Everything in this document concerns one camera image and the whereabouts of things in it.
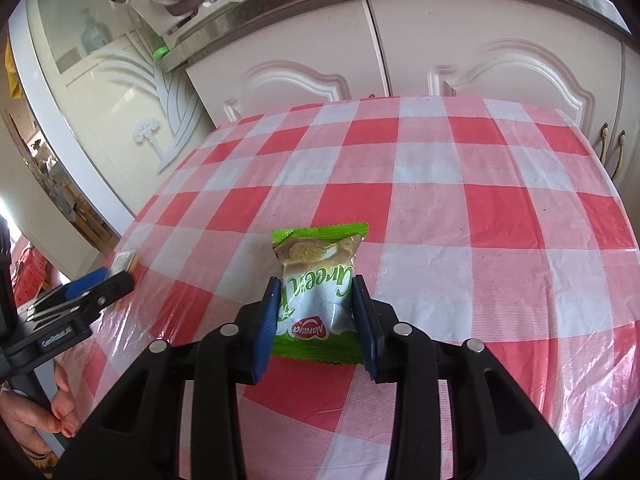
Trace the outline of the person's left hand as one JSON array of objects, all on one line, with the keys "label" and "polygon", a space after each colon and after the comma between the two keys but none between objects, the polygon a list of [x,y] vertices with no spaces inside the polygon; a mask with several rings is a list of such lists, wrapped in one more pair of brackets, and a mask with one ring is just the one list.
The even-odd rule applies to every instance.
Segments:
[{"label": "person's left hand", "polygon": [[54,362],[54,378],[58,391],[51,401],[50,412],[24,396],[9,390],[1,391],[1,417],[17,443],[30,456],[41,457],[51,453],[38,434],[39,430],[72,438],[80,427],[66,370],[58,362]]}]

